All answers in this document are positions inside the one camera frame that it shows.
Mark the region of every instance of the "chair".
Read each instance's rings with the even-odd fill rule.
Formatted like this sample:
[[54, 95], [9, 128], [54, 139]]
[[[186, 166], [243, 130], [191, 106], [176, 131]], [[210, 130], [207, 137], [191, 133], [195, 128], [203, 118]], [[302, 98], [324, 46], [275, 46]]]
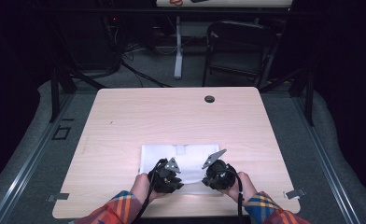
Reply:
[[217, 21], [207, 29], [203, 76], [207, 70], [244, 76], [260, 86], [266, 64], [276, 43], [275, 32], [265, 26], [239, 21]]

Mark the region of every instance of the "gray carpet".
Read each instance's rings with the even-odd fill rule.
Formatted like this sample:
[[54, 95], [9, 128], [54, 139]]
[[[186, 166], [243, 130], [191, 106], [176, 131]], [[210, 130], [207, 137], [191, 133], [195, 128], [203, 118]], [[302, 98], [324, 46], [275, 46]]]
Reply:
[[[125, 61], [138, 70], [174, 87], [201, 86], [204, 69], [204, 48], [187, 46], [184, 51], [183, 78], [173, 78], [175, 54], [160, 54], [149, 50], [139, 50], [127, 55], [132, 61]], [[116, 74], [96, 79], [111, 88], [139, 88], [137, 77], [122, 67]], [[54, 203], [47, 202], [50, 194], [60, 191], [64, 176], [73, 157], [80, 134], [85, 125], [95, 96], [95, 89], [81, 80], [75, 80], [77, 94], [61, 117], [58, 125], [69, 127], [65, 140], [48, 139], [44, 155], [26, 188], [15, 204], [6, 223], [65, 223], [52, 217]], [[144, 87], [156, 87], [142, 79]], [[245, 79], [232, 79], [226, 76], [210, 76], [210, 86], [245, 86]], [[49, 83], [39, 88], [41, 105], [35, 119], [22, 139], [5, 171], [0, 175], [0, 202], [6, 195], [18, 171], [32, 150], [38, 147], [39, 138], [49, 127], [50, 90]], [[275, 94], [263, 94], [262, 99], [272, 123], [276, 139], [288, 167], [294, 188], [304, 188], [307, 195], [300, 199], [302, 210], [299, 216], [311, 223], [345, 223], [341, 209], [336, 202], [331, 187], [325, 178], [316, 155], [316, 149], [298, 111], [282, 88]], [[322, 144], [327, 149], [332, 164], [344, 184], [355, 211], [362, 223], [366, 223], [366, 189], [345, 162], [338, 148], [334, 125], [327, 107], [316, 94], [314, 100], [314, 122]], [[180, 218], [144, 219], [142, 223], [233, 223], [235, 217], [222, 218]]]

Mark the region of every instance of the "hand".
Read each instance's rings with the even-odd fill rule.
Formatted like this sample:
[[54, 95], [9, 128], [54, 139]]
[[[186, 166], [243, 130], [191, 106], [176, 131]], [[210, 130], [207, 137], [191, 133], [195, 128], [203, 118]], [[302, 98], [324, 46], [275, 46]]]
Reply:
[[183, 0], [169, 0], [169, 3], [180, 7], [181, 5], [183, 5]]
[[[249, 200], [251, 197], [253, 197], [253, 195], [257, 194], [257, 191], [255, 189], [255, 186], [253, 186], [253, 183], [250, 180], [248, 174], [246, 174], [244, 172], [239, 172], [238, 176], [242, 182], [242, 191], [244, 192], [244, 195], [243, 195], [243, 197], [244, 197], [243, 205], [244, 205], [245, 202], [247, 202], [247, 200]], [[236, 203], [238, 203], [239, 188], [238, 188], [238, 179], [237, 178], [235, 178], [235, 183], [232, 187], [230, 187], [228, 189], [219, 189], [218, 191], [230, 196], [230, 198], [232, 198]]]
[[[148, 196], [148, 188], [150, 187], [150, 182], [148, 182], [148, 175], [143, 173], [141, 175], [137, 175], [134, 180], [133, 187], [130, 192], [139, 200], [141, 204], [145, 202], [145, 199]], [[157, 193], [153, 190], [150, 194], [150, 198], [148, 203], [151, 203], [154, 199], [160, 198], [164, 193]]]

